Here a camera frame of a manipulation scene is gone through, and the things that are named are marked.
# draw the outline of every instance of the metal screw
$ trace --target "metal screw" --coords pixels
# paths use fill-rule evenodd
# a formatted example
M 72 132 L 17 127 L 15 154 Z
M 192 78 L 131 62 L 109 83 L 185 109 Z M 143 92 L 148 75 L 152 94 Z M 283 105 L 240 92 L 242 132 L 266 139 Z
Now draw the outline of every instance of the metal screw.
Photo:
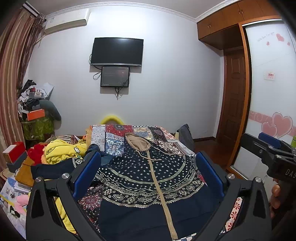
M 41 180 L 42 180 L 42 177 L 36 177 L 36 179 L 35 179 L 35 182 L 41 182 Z
M 235 175 L 232 174 L 232 173 L 228 173 L 228 174 L 227 174 L 227 178 L 228 178 L 228 179 L 234 179 L 234 178 L 235 178 Z
M 69 176 L 70 176 L 69 173 L 64 173 L 64 174 L 62 175 L 62 179 L 67 179 Z
M 255 181 L 260 183 L 260 182 L 262 182 L 262 179 L 260 177 L 255 177 Z

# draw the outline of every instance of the curtain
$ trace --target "curtain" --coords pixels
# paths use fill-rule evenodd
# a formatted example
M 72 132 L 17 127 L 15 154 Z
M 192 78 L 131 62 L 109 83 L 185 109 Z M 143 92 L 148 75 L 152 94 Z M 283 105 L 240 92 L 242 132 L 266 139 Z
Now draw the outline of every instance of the curtain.
M 3 150 L 16 141 L 25 141 L 18 119 L 17 93 L 43 21 L 44 15 L 35 18 L 20 9 L 0 37 L 0 171 L 6 168 Z

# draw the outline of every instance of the pink heart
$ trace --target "pink heart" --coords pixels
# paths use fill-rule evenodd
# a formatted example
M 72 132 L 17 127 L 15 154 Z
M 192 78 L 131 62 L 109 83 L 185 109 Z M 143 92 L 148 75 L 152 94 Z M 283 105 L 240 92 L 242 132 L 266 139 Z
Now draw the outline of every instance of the pink heart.
M 272 124 L 277 127 L 277 136 L 278 138 L 288 134 L 293 127 L 293 120 L 288 115 L 283 117 L 281 113 L 275 112 L 272 115 Z
M 261 131 L 265 134 L 275 137 L 278 132 L 278 129 L 275 125 L 270 126 L 268 122 L 263 122 L 261 124 Z

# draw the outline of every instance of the white wall-mounted air conditioner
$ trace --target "white wall-mounted air conditioner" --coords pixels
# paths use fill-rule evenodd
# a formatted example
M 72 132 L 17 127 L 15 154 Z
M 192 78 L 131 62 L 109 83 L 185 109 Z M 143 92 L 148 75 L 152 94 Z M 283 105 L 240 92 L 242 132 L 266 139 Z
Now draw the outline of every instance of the white wall-mounted air conditioner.
M 47 20 L 45 34 L 51 34 L 68 28 L 86 26 L 89 20 L 90 9 L 84 8 L 62 13 Z

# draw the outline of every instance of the beige zipper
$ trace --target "beige zipper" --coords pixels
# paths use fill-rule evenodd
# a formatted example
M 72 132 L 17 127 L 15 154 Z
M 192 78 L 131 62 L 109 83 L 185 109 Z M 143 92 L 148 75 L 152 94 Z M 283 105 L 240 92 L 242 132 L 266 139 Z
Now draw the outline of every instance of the beige zipper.
M 172 216 L 170 215 L 170 211 L 168 209 L 167 204 L 165 203 L 165 198 L 163 196 L 163 193 L 162 193 L 162 191 L 160 189 L 160 186 L 159 186 L 159 184 L 157 182 L 157 179 L 156 179 L 156 176 L 155 176 L 155 173 L 154 173 L 154 169 L 153 169 L 152 161 L 151 161 L 151 158 L 150 158 L 149 150 L 147 150 L 146 152 L 147 152 L 148 162 L 149 162 L 149 165 L 150 165 L 150 171 L 151 171 L 152 179 L 153 179 L 153 182 L 155 184 L 156 190 L 157 190 L 157 192 L 159 194 L 159 197 L 160 197 L 160 200 L 161 200 L 161 205 L 163 207 L 163 211 L 165 212 L 165 217 L 166 217 L 166 220 L 167 220 L 168 229 L 170 230 L 170 235 L 172 237 L 172 240 L 178 239 L 177 232 L 176 232 L 176 230 L 174 228 L 174 225 L 173 225 Z

